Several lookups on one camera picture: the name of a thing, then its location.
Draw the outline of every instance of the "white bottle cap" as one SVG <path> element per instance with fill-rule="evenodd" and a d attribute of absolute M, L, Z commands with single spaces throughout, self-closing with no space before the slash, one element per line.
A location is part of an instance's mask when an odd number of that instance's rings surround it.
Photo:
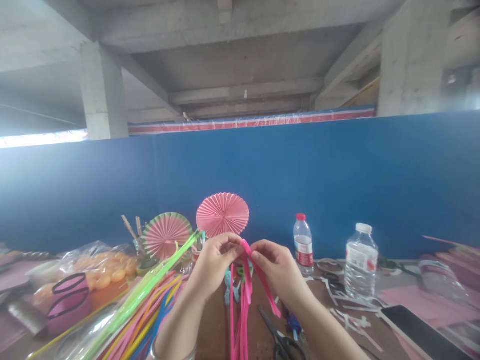
<path fill-rule="evenodd" d="M 364 233 L 364 234 L 368 234 L 368 235 L 372 235 L 372 227 L 371 227 L 370 225 L 358 223 L 358 224 L 356 225 L 355 229 L 356 229 L 358 232 L 361 232 L 361 233 Z"/>

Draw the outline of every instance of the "bottle label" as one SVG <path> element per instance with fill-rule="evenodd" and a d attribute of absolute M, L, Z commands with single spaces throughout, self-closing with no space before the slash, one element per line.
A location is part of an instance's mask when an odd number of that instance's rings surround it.
<path fill-rule="evenodd" d="M 314 265 L 314 250 L 312 244 L 301 244 L 295 241 L 295 257 L 296 262 L 306 268 Z"/>
<path fill-rule="evenodd" d="M 374 248 L 363 244 L 356 244 L 355 247 L 356 248 L 354 248 L 350 244 L 346 246 L 347 264 L 365 272 L 376 272 L 379 252 Z"/>

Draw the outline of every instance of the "smartphone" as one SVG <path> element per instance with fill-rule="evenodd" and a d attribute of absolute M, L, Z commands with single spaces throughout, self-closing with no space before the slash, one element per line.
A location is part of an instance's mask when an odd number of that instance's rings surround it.
<path fill-rule="evenodd" d="M 386 307 L 379 316 L 426 360 L 472 359 L 405 306 Z"/>

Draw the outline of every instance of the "pink paper fan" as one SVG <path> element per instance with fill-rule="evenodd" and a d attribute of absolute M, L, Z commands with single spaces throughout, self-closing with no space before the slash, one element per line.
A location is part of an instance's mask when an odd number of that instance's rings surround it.
<path fill-rule="evenodd" d="M 149 254 L 165 260 L 175 253 L 175 242 L 181 247 L 193 233 L 190 222 L 183 215 L 165 212 L 150 221 L 141 240 Z"/>
<path fill-rule="evenodd" d="M 209 238 L 227 232 L 240 235 L 247 227 L 249 217 L 249 207 L 240 196 L 222 192 L 201 203 L 196 212 L 196 225 Z"/>

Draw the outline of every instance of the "clothespin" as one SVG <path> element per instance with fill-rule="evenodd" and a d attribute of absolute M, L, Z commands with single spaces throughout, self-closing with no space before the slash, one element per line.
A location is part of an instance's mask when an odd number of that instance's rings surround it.
<path fill-rule="evenodd" d="M 302 326 L 300 325 L 299 320 L 297 317 L 291 313 L 288 309 L 286 310 L 286 322 L 288 324 L 288 327 L 290 328 L 290 331 L 293 333 L 293 338 L 295 341 L 299 340 L 299 335 L 302 333 L 303 329 Z"/>
<path fill-rule="evenodd" d="M 226 284 L 226 291 L 225 291 L 225 305 L 226 306 L 230 306 L 230 278 L 232 276 L 232 273 L 230 272 L 230 270 L 228 269 L 226 272 L 225 272 L 225 284 Z M 240 283 L 238 284 L 238 287 L 233 287 L 233 296 L 235 297 L 235 301 L 237 302 L 237 304 L 240 302 L 240 294 L 239 294 L 239 287 L 240 287 L 240 284 L 242 282 L 240 281 Z"/>

